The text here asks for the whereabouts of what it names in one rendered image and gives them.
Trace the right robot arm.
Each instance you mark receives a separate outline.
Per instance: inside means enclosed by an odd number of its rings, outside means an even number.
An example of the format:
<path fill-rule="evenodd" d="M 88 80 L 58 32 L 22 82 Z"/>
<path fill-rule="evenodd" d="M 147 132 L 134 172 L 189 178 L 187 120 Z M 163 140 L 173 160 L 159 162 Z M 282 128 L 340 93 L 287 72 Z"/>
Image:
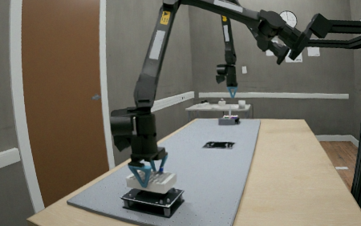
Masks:
<path fill-rule="evenodd" d="M 226 0 L 228 2 L 232 2 L 236 5 L 241 6 L 238 0 Z M 231 28 L 231 22 L 230 18 L 224 17 L 221 15 L 221 23 L 222 23 L 222 29 L 223 29 L 223 35 L 224 35 L 224 42 L 225 42 L 225 61 L 226 64 L 217 65 L 217 74 L 216 80 L 217 83 L 221 83 L 225 81 L 226 76 L 226 82 L 231 83 L 232 78 L 231 75 L 236 74 L 236 67 L 235 66 L 226 66 L 226 65 L 236 65 L 237 57 L 235 54 L 235 49 L 233 45 L 233 35 L 232 35 L 232 28 Z M 249 26 L 247 26 L 249 31 L 252 33 L 254 38 L 257 40 L 257 46 L 262 51 L 270 50 L 273 52 L 273 54 L 276 57 L 279 57 L 279 55 L 282 53 L 282 50 L 284 49 L 285 45 L 282 45 L 281 43 L 272 42 L 263 40 L 259 37 L 259 35 L 251 30 Z M 279 54 L 278 54 L 279 53 Z M 226 58 L 227 57 L 227 58 Z M 228 73 L 228 75 L 227 75 Z M 231 75 L 229 75 L 231 74 Z"/>

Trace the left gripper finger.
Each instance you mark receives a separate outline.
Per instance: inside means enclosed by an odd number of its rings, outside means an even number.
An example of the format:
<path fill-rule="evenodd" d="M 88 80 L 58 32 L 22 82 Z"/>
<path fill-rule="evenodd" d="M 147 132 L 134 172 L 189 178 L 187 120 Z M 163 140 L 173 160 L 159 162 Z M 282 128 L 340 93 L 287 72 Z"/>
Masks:
<path fill-rule="evenodd" d="M 163 167 L 165 165 L 167 158 L 168 158 L 168 154 L 161 160 L 160 167 Z M 149 162 L 149 163 L 152 166 L 152 170 L 156 171 L 156 166 L 155 166 L 154 160 L 151 159 L 151 162 Z"/>
<path fill-rule="evenodd" d="M 141 187 L 146 188 L 148 186 L 148 180 L 149 180 L 149 177 L 150 177 L 150 174 L 151 174 L 152 166 L 146 166 L 146 165 L 144 165 L 143 167 L 128 166 L 128 168 L 131 170 L 133 175 L 137 178 L 137 180 L 139 181 Z M 140 175 L 139 175 L 137 170 L 145 172 L 144 182 L 140 178 Z"/>

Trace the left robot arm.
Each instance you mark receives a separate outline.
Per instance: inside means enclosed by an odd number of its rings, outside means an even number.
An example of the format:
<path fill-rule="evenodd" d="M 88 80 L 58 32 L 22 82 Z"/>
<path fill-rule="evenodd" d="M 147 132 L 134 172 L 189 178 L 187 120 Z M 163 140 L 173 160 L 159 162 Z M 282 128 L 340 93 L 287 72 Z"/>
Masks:
<path fill-rule="evenodd" d="M 115 135 L 114 144 L 120 152 L 132 147 L 133 154 L 143 155 L 141 137 L 136 133 L 147 138 L 148 134 L 152 135 L 156 132 L 156 115 L 152 114 L 151 109 L 154 105 L 160 70 L 175 13 L 181 4 L 199 7 L 241 22 L 266 41 L 278 36 L 292 51 L 297 50 L 306 36 L 303 31 L 288 25 L 281 15 L 274 11 L 249 10 L 226 0 L 163 0 L 144 64 L 136 82 L 133 94 L 136 106 L 111 112 L 111 132 Z M 136 120 L 136 131 L 132 117 Z"/>

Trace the white grid rack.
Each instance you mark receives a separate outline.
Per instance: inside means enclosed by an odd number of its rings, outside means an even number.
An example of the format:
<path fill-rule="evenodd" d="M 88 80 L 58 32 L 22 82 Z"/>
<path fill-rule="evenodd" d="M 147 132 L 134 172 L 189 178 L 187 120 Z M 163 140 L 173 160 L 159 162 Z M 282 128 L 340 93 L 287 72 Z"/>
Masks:
<path fill-rule="evenodd" d="M 140 174 L 140 178 L 144 182 L 145 173 L 142 171 L 138 172 Z M 176 173 L 164 172 L 164 174 L 160 174 L 158 171 L 151 171 L 148 186 L 146 188 L 141 187 L 139 181 L 133 174 L 126 178 L 126 183 L 127 187 L 129 188 L 136 188 L 140 190 L 165 194 L 176 183 Z"/>

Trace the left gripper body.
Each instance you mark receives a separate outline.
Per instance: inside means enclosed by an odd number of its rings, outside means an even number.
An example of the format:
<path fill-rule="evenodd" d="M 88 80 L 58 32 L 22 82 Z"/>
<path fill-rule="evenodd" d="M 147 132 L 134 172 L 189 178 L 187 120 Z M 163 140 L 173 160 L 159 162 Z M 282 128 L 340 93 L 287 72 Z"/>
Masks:
<path fill-rule="evenodd" d="M 144 162 L 151 162 L 151 159 L 159 161 L 168 154 L 168 152 L 165 151 L 165 147 L 157 147 L 156 132 L 152 135 L 148 135 L 147 138 L 144 138 L 144 135 L 137 133 L 136 135 L 141 137 L 143 155 L 132 153 L 130 155 L 131 161 L 128 163 L 128 166 L 143 167 L 144 163 L 139 163 L 140 161 L 144 160 Z M 155 158 L 153 159 L 154 156 Z"/>

